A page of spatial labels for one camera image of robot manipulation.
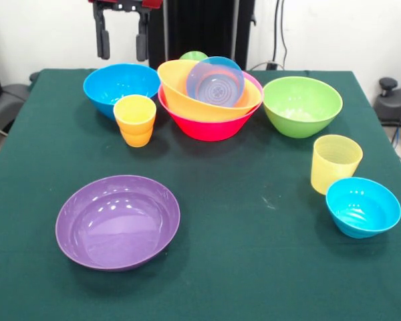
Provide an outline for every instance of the cup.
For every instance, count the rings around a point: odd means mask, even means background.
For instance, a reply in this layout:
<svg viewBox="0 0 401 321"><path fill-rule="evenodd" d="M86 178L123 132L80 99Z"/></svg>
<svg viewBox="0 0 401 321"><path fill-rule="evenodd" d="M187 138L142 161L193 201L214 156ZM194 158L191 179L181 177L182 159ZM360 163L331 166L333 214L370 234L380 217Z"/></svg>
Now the cup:
<svg viewBox="0 0 401 321"><path fill-rule="evenodd" d="M147 145L156 118L156 104L150 98L125 96L116 102L113 113L126 144L132 147Z"/></svg>
<svg viewBox="0 0 401 321"><path fill-rule="evenodd" d="M311 185L322 195L328 187L346 177L351 177L360 161L362 149L352 139L340 135L319 137L313 144Z"/></svg>

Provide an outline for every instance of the orange bowl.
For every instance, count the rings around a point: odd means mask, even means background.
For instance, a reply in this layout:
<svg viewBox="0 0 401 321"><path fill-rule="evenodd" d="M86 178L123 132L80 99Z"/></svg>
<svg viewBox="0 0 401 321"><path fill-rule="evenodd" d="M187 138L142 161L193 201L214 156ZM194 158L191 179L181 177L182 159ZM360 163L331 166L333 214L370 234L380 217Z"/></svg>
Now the orange bowl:
<svg viewBox="0 0 401 321"><path fill-rule="evenodd" d="M259 89L248 79L241 98L233 107L222 107L200 102L186 94L186 80L197 62L194 60L170 60L158 68L168 108L175 114L198 122L224 122L248 113L261 103Z"/></svg>

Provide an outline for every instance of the transparent blue bowl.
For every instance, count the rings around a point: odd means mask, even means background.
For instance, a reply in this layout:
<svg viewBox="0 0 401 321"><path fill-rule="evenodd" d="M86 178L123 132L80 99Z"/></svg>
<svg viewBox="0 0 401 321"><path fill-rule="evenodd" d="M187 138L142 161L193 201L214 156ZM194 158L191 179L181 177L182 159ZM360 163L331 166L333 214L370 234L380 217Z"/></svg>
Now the transparent blue bowl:
<svg viewBox="0 0 401 321"><path fill-rule="evenodd" d="M359 177L336 181L325 197L337 227L363 239L393 228L401 218L397 198L385 186Z"/></svg>
<svg viewBox="0 0 401 321"><path fill-rule="evenodd" d="M116 64L92 72L83 84L85 95L108 118L115 120L114 104L128 95L153 97L160 86L156 70L137 64Z"/></svg>
<svg viewBox="0 0 401 321"><path fill-rule="evenodd" d="M189 97L223 107L233 107L242 96L244 86L241 68L226 57L209 57L200 61L186 81Z"/></svg>

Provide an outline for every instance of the plastic bowl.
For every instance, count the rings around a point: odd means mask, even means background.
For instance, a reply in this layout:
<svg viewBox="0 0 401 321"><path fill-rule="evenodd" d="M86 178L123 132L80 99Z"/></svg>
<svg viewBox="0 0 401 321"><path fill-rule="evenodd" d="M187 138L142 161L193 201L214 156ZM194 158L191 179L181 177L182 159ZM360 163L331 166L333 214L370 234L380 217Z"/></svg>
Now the plastic bowl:
<svg viewBox="0 0 401 321"><path fill-rule="evenodd" d="M356 239L383 233L401 218L395 195L369 179L350 177L336 181L329 187L326 201L340 231Z"/></svg>
<svg viewBox="0 0 401 321"><path fill-rule="evenodd" d="M267 117L285 136L306 138L324 129L342 110L337 90L319 80L283 77L264 87Z"/></svg>
<svg viewBox="0 0 401 321"><path fill-rule="evenodd" d="M59 248L95 270L137 268L175 236L180 209L174 195L146 177L106 177L81 188L59 212Z"/></svg>
<svg viewBox="0 0 401 321"><path fill-rule="evenodd" d="M258 87L261 91L261 95L263 95L261 84L253 76L246 74L245 72L244 76ZM197 122L195 120L183 118L169 110L162 86L159 88L158 97L162 106L187 136L204 142L216 142L234 136L261 105L258 104L248 114L234 120L226 122Z"/></svg>
<svg viewBox="0 0 401 321"><path fill-rule="evenodd" d="M92 72L83 84L85 95L108 118L115 120L114 104L122 97L157 94L160 80L156 70L137 64L116 64Z"/></svg>
<svg viewBox="0 0 401 321"><path fill-rule="evenodd" d="M226 57L209 57L197 63L186 81L187 95L201 102L233 107L245 85L241 68Z"/></svg>
<svg viewBox="0 0 401 321"><path fill-rule="evenodd" d="M234 107L222 107L192 99L186 95L186 79L194 65L193 60L170 60L158 68L168 107L175 114L198 122L224 122L242 117L261 103L261 93L245 79L241 99Z"/></svg>

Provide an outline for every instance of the pink bowl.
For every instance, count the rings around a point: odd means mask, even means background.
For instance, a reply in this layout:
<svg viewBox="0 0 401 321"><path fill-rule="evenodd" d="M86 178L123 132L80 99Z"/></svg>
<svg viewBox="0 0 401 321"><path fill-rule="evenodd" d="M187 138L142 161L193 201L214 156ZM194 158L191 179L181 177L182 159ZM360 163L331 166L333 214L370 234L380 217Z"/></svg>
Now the pink bowl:
<svg viewBox="0 0 401 321"><path fill-rule="evenodd" d="M260 90L261 101L263 101L264 94L261 84L253 76L247 74L246 72L243 74L247 80L252 82ZM198 122L196 120L183 118L169 110L162 85L159 87L158 97L162 106L187 136L197 140L203 140L205 142L216 142L232 137L242 128L242 126L261 105L260 102L260 104L256 105L256 107L251 109L244 116L233 120L228 120L226 122Z"/></svg>

